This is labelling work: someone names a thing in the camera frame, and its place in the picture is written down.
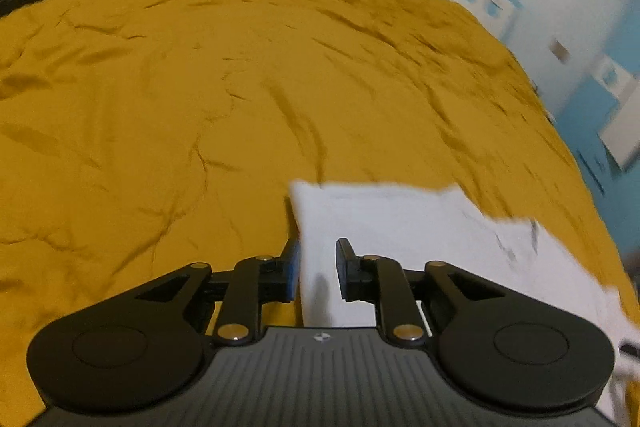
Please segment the white printed t-shirt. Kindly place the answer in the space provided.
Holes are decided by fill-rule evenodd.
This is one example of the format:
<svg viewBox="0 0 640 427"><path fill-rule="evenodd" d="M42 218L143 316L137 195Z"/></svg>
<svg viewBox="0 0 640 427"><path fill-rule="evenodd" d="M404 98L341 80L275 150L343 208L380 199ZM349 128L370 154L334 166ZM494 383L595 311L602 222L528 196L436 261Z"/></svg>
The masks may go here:
<svg viewBox="0 0 640 427"><path fill-rule="evenodd" d="M491 219L453 186L442 191L396 184L311 184L294 181L290 199L300 239L300 300L305 325L370 326L369 303L345 303L335 245L348 239L357 255L423 269L442 260L529 297L583 317L614 346L638 343L620 291L599 283L532 219Z"/></svg>

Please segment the mustard yellow bed quilt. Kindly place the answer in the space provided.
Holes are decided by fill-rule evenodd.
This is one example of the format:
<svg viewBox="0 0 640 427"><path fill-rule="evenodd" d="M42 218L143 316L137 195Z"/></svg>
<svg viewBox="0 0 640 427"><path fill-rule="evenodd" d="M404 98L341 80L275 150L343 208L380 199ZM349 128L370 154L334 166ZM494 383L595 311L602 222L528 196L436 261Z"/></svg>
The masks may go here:
<svg viewBox="0 0 640 427"><path fill-rule="evenodd" d="M43 0L1 21L1 421L43 325L290 233L288 184L457 185L639 307L514 55L447 0Z"/></svg>

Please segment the blue white wardrobe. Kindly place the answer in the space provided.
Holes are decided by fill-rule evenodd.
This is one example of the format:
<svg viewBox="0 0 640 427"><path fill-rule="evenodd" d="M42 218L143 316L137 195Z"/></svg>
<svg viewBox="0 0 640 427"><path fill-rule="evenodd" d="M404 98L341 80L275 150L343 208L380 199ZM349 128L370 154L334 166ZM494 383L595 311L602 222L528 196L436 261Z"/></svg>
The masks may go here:
<svg viewBox="0 0 640 427"><path fill-rule="evenodd" d="M627 257L639 249L639 163L620 169L599 136L616 109L615 96L588 77L565 105L556 129L574 155L608 233Z"/></svg>

